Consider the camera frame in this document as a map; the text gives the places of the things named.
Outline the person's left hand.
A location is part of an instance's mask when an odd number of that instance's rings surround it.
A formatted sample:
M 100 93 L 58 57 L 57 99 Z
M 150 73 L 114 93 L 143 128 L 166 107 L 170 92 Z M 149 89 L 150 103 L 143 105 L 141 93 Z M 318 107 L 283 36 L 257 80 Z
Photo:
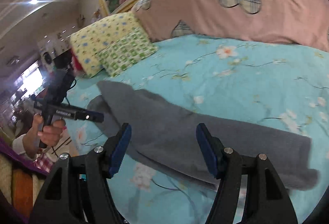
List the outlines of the person's left hand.
M 32 127 L 22 139 L 26 155 L 34 159 L 39 151 L 40 142 L 54 147 L 58 144 L 61 134 L 66 126 L 65 120 L 58 119 L 50 126 L 44 126 L 44 119 L 40 114 L 35 114 Z

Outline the left forearm white sleeve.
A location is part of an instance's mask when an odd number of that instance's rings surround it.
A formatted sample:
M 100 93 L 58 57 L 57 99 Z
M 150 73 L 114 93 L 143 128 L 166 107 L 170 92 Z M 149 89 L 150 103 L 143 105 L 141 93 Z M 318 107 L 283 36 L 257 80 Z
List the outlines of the left forearm white sleeve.
M 23 134 L 12 143 L 12 149 L 21 157 L 34 161 L 39 150 L 38 135 Z

